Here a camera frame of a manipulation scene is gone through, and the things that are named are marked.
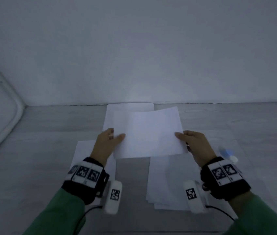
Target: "white trim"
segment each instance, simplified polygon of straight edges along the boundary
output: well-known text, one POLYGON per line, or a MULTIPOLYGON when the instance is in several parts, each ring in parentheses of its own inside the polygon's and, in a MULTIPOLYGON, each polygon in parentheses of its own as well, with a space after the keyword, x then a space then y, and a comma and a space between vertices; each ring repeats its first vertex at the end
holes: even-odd
POLYGON ((23 103, 20 96, 16 93, 13 87, 7 82, 4 76, 0 73, 0 86, 8 93, 8 95, 15 101, 17 110, 14 118, 9 122, 9 124, 0 132, 0 144, 3 140, 10 134, 14 126, 19 122, 22 117, 23 111, 25 109, 25 104, 23 103))

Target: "white device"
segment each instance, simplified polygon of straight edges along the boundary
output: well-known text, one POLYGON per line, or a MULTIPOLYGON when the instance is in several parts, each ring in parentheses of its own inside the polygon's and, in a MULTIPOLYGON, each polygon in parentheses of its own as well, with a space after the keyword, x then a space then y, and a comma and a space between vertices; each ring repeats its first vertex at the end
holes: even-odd
POLYGON ((107 214, 115 215, 118 212, 122 193, 122 183, 114 180, 110 183, 107 194, 104 211, 107 214))
POLYGON ((207 213, 208 197, 199 182, 188 180, 183 183, 183 188, 191 212, 195 214, 207 213))

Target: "green sleeve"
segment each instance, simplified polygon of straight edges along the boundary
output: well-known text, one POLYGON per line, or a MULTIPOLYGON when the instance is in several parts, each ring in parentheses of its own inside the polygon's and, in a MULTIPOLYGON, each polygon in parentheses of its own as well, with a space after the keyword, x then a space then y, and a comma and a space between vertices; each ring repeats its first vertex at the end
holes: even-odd
MULTIPOLYGON (((84 202, 64 189, 58 190, 46 209, 39 214, 23 235, 72 235, 78 220, 84 214, 84 202)), ((80 222, 78 231, 85 223, 80 222)))
POLYGON ((254 196, 246 209, 224 235, 277 234, 277 214, 258 196, 254 196))

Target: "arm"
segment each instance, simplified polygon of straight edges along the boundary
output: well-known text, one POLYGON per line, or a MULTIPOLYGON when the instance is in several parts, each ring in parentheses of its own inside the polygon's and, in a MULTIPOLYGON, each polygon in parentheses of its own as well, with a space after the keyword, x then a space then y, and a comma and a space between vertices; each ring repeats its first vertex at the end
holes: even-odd
MULTIPOLYGON (((115 146, 124 138, 125 134, 113 138, 113 128, 102 132, 97 137, 90 157, 84 161, 104 167, 115 146)), ((78 221, 84 215, 84 206, 94 201, 94 191, 94 189, 82 184, 70 180, 65 181, 62 188, 58 190, 47 207, 35 218, 23 235, 72 235, 78 221)), ((84 223, 85 218, 80 222, 77 233, 84 223)))
MULTIPOLYGON (((175 135, 187 142, 189 151, 200 167, 216 158, 215 152, 202 133, 184 131, 184 134, 176 133, 175 135)), ((225 235, 277 234, 277 214, 252 192, 248 191, 232 198, 229 204, 239 219, 233 223, 225 235)))

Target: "wrist strap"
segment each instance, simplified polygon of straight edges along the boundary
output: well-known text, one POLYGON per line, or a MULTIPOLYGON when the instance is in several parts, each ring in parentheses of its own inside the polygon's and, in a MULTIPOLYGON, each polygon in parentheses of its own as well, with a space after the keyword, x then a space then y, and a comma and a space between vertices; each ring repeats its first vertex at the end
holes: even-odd
POLYGON ((230 160, 222 157, 214 158, 203 166, 200 178, 216 199, 229 201, 250 190, 242 172, 230 160))
POLYGON ((102 164, 93 158, 85 158, 70 169, 62 188, 80 197, 88 205, 95 197, 102 197, 108 179, 109 174, 105 172, 102 164))

